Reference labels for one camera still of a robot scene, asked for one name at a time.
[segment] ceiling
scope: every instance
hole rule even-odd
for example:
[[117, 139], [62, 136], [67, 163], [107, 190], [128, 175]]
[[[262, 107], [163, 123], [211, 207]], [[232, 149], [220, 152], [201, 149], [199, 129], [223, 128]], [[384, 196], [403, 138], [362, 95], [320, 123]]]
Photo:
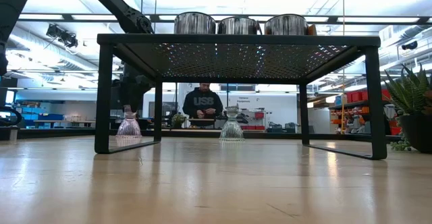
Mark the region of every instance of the ceiling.
[[[320, 15], [320, 16], [432, 16], [432, 0], [124, 0], [131, 7], [142, 10], [145, 14], [178, 14], [185, 11], [201, 11], [209, 14], [281, 14], [281, 13], [297, 13], [300, 15]], [[97, 0], [28, 0], [24, 13], [109, 13], [109, 11]], [[118, 23], [106, 22], [56, 22], [57, 25], [65, 30], [68, 30], [77, 35], [80, 45], [76, 49], [64, 51], [64, 47], [60, 42], [48, 37], [46, 31], [49, 24], [53, 22], [24, 22], [17, 23], [17, 28], [29, 34], [35, 35], [47, 43], [58, 46], [63, 49], [61, 53], [69, 53], [70, 57], [74, 56], [74, 61], [80, 63], [82, 60], [89, 62], [96, 68], [99, 63], [99, 46], [96, 43], [96, 37], [99, 33], [122, 33], [123, 30]], [[172, 33], [172, 23], [157, 23], [154, 24], [156, 33]], [[353, 36], [377, 36], [379, 31], [385, 28], [383, 25], [318, 25], [317, 30], [320, 35], [342, 35], [345, 30], [345, 35]], [[390, 48], [391, 53], [398, 50], [397, 47]], [[61, 69], [64, 63], [61, 59], [63, 54], [59, 54], [60, 60], [57, 67]], [[114, 59], [116, 65], [120, 65], [118, 58]], [[53, 68], [47, 67], [43, 61], [39, 64], [29, 63], [25, 69], [43, 69]], [[359, 72], [362, 66], [354, 66], [357, 68], [351, 73]], [[9, 74], [12, 77], [31, 78], [28, 74]], [[42, 74], [33, 75], [39, 80], [43, 78]], [[90, 76], [86, 74], [83, 80], [95, 82], [96, 74]], [[316, 83], [317, 86], [326, 86], [328, 80], [320, 80]]]

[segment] security camera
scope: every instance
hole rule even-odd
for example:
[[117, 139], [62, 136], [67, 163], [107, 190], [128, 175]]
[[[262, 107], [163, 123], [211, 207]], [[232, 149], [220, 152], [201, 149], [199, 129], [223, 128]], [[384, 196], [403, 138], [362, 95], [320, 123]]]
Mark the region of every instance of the security camera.
[[403, 49], [403, 50], [407, 50], [407, 49], [415, 49], [415, 48], [417, 48], [417, 46], [418, 46], [417, 41], [414, 41], [414, 42], [409, 43], [409, 44], [407, 44], [407, 45], [402, 45], [402, 49]]

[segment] black metal table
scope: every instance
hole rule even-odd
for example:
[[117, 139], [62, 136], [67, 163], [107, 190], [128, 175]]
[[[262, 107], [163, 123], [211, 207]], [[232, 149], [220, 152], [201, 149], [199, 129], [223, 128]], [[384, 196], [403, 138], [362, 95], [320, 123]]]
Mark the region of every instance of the black metal table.
[[[385, 145], [378, 37], [272, 36], [197, 34], [99, 34], [101, 45], [94, 148], [109, 150], [109, 97], [113, 55], [155, 81], [155, 138], [127, 148], [161, 140], [163, 82], [219, 82], [297, 84], [304, 146], [365, 159], [387, 157]], [[366, 57], [366, 77], [371, 111], [372, 154], [365, 155], [309, 144], [306, 85]]]

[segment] man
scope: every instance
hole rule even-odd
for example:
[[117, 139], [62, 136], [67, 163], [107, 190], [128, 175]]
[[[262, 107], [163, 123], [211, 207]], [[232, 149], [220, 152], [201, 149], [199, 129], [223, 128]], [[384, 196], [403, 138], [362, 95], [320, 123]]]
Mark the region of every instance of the man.
[[[210, 90], [210, 83], [200, 83], [200, 87], [189, 92], [184, 99], [183, 112], [190, 119], [214, 119], [222, 113], [219, 96]], [[191, 125], [203, 127], [213, 125], [213, 121], [190, 121]]]

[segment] wooden floor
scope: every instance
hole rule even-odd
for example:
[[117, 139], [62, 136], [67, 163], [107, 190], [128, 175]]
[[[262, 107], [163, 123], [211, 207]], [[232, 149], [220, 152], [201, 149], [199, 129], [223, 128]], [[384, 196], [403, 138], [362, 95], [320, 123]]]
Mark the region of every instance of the wooden floor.
[[297, 140], [164, 138], [95, 155], [88, 136], [0, 145], [1, 224], [430, 224], [431, 211], [432, 155], [417, 152], [368, 161]]

